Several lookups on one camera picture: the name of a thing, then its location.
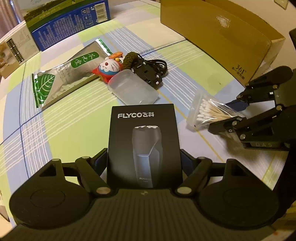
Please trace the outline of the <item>cotton swab bag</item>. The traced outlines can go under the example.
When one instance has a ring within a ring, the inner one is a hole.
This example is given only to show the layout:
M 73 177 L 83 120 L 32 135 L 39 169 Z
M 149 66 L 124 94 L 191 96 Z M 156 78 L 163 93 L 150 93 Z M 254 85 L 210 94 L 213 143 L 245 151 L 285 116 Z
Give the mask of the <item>cotton swab bag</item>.
M 207 128 L 211 123 L 243 115 L 203 90 L 197 90 L 187 117 L 190 128 Z

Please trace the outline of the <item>black FLYCO shaver box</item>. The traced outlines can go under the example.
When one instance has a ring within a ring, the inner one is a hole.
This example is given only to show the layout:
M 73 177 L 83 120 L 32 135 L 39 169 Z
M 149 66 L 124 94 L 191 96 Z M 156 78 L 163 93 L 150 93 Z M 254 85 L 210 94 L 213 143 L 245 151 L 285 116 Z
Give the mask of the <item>black FLYCO shaver box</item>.
M 183 181 L 172 103 L 114 106 L 111 111 L 107 184 L 166 189 Z

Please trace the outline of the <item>clear plastic soap case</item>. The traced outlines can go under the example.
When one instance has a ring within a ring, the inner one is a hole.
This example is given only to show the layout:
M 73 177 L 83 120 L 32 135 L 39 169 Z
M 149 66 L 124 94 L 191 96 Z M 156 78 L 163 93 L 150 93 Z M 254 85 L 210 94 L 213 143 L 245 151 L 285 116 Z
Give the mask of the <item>clear plastic soap case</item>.
M 125 105 L 153 104 L 158 92 L 131 70 L 123 70 L 112 77 L 108 89 Z

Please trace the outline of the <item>toy car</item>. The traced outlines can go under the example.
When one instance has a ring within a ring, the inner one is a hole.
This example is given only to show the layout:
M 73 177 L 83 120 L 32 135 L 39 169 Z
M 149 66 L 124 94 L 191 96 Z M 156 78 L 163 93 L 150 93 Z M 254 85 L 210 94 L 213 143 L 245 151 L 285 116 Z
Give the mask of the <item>toy car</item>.
M 162 84 L 163 72 L 156 63 L 138 60 L 133 63 L 131 71 L 154 89 L 158 89 Z

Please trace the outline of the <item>large cardboard box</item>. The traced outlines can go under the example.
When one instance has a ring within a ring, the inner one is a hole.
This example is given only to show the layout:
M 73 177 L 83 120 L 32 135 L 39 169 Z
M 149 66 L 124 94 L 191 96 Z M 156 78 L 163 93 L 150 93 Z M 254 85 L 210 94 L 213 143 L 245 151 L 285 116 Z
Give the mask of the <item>large cardboard box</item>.
M 162 1 L 161 23 L 198 46 L 242 85 L 262 75 L 285 37 L 231 1 Z

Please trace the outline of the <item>plaid bed sheet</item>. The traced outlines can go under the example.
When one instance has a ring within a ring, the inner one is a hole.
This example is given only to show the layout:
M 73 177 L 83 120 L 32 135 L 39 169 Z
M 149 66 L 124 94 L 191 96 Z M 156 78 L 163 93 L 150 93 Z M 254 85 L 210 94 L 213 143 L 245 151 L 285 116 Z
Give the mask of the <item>plaid bed sheet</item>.
M 95 80 L 40 111 L 35 106 L 31 75 L 67 61 L 95 39 L 112 52 L 135 51 L 145 59 L 163 59 L 168 76 L 158 103 L 173 103 L 180 145 L 192 156 L 215 162 L 239 160 L 268 187 L 273 188 L 287 152 L 246 150 L 232 139 L 186 127 L 198 89 L 222 102 L 243 90 L 216 61 L 182 36 L 161 24 L 160 5 L 153 1 L 110 1 L 111 20 L 77 33 L 38 53 L 1 81 L 1 204 L 46 162 L 72 162 L 92 156 L 108 145 L 111 109 L 120 101 Z

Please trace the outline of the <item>silver green tea packet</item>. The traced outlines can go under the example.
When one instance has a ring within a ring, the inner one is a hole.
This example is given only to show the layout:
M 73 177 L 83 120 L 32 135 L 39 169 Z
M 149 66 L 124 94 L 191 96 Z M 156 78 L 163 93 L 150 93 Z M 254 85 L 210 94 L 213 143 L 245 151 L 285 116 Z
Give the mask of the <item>silver green tea packet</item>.
M 94 74 L 106 57 L 112 54 L 102 39 L 85 46 L 68 61 L 46 71 L 32 74 L 33 94 L 37 108 L 44 108 L 69 94 Z

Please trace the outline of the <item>red Doraemon figurine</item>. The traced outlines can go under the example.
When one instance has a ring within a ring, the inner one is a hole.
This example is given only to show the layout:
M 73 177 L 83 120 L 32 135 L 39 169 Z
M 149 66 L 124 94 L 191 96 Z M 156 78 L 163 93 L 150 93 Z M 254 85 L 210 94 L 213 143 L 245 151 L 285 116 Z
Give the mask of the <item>red Doraemon figurine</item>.
M 105 60 L 93 69 L 91 73 L 99 76 L 106 84 L 114 75 L 122 70 L 123 53 L 116 52 L 106 57 Z

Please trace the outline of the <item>white beige product box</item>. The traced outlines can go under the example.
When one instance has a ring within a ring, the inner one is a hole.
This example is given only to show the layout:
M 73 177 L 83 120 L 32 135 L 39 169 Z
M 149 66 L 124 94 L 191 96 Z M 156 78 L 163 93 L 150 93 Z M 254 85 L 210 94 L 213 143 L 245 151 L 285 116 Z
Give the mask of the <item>white beige product box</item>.
M 22 21 L 1 38 L 1 77 L 8 78 L 39 52 L 26 22 Z

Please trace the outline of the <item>blue milk carton box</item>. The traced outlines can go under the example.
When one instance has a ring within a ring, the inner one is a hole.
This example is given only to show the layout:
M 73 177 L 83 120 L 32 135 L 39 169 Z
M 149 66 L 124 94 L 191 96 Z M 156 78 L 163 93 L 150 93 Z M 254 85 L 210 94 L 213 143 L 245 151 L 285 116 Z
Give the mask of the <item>blue milk carton box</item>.
M 108 0 L 17 1 L 40 51 L 110 20 Z

